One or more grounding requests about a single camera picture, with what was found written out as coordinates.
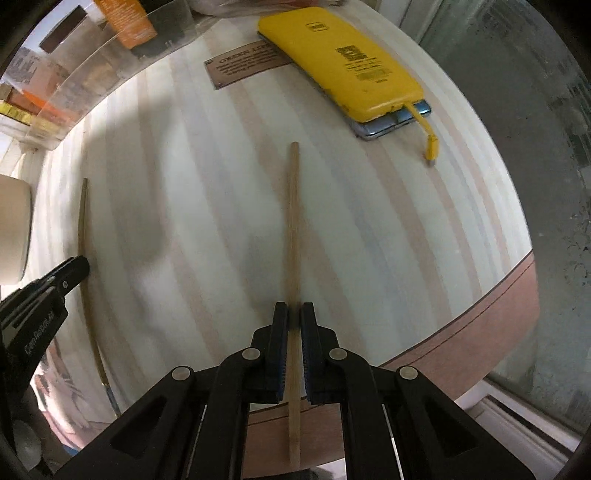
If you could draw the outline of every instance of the yellow cable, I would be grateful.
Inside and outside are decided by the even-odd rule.
[[[404,102],[404,106],[409,112],[411,112],[414,119],[419,125],[421,125],[421,127],[423,127],[423,130],[425,130],[425,133],[427,134],[427,149],[425,150],[425,158],[428,161],[435,162],[437,156],[439,155],[439,139],[437,138],[437,135],[435,135],[435,132],[431,128],[431,125],[429,125],[429,122],[427,122],[424,117],[417,112],[417,109],[411,102]]]

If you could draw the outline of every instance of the wooden table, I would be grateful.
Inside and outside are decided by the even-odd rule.
[[[76,254],[90,178],[89,278],[98,339],[127,408],[177,365],[248,346],[284,299],[285,168],[301,149],[304,301],[344,348],[413,364],[456,398],[537,320],[517,194],[461,92],[398,28],[357,0],[333,11],[417,78],[433,107],[437,165],[409,125],[356,138],[294,66],[214,90],[203,62],[257,40],[255,17],[220,20],[98,105],[53,152],[15,170],[34,187],[25,281]],[[114,419],[79,293],[35,376],[62,439],[81,447]],[[342,457],[338,409],[302,401],[302,463]],[[251,414],[245,476],[288,468],[287,408]]]

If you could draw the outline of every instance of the wooden stick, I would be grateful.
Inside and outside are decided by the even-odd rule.
[[[78,214],[78,255],[85,254],[85,234],[86,234],[86,197],[88,196],[88,179],[82,179],[82,193],[80,195],[80,210]],[[88,292],[88,279],[85,278],[80,282],[80,296],[82,297],[82,310],[84,311],[84,318],[86,319],[86,329],[88,330],[88,337],[90,339],[90,347],[92,348],[92,356],[95,359],[96,369],[99,371],[100,382],[103,384],[109,403],[117,417],[121,416],[121,409],[117,404],[117,400],[113,395],[113,390],[105,371],[102,358],[100,357],[99,344],[96,341],[95,320],[92,308],[90,307],[90,295]]]
[[[290,445],[290,467],[300,469],[300,396],[301,396],[301,331],[300,331],[300,146],[290,145],[287,203],[287,261],[285,289],[290,310],[287,334],[287,401]]]

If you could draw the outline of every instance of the reddish wood border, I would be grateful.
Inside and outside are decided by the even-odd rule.
[[[490,372],[540,315],[534,255],[530,252],[499,284],[457,319],[382,366],[414,365],[451,398]],[[336,405],[301,402],[301,467],[343,458]],[[289,470],[287,407],[254,412],[246,435],[244,477]]]

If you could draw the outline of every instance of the brown plaque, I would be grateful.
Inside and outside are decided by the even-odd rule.
[[[255,73],[287,65],[290,60],[264,40],[222,53],[205,62],[205,68],[217,89]]]

